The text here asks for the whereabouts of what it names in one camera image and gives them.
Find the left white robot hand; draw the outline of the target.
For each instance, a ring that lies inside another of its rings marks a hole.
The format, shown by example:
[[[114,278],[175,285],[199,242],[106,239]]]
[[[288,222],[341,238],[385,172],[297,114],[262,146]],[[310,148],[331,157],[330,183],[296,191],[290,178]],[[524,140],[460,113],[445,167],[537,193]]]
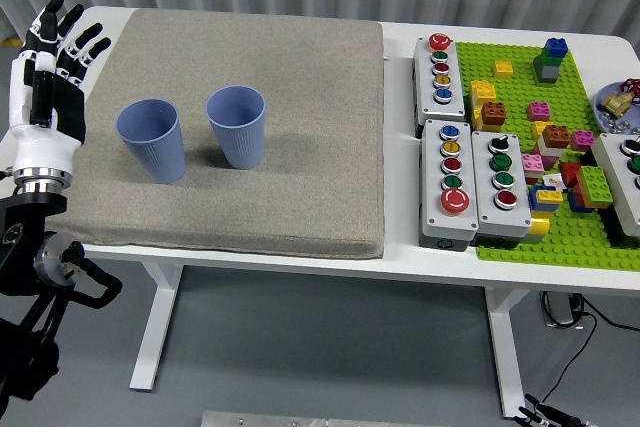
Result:
[[[63,3],[48,2],[12,62],[9,133],[17,141],[16,170],[47,168],[71,174],[74,153],[85,142],[81,84],[111,40],[99,36],[103,26],[95,23],[67,41],[84,7],[78,4],[59,19]]]

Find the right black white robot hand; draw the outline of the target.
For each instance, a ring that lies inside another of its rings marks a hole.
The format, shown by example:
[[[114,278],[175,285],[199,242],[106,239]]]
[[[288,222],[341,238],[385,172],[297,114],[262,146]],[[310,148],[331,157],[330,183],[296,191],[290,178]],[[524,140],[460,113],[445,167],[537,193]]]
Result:
[[[524,398],[531,404],[531,408],[520,406],[518,410],[521,416],[512,418],[520,426],[585,427],[589,425],[588,422],[583,422],[574,415],[540,402],[530,394],[526,394]]]

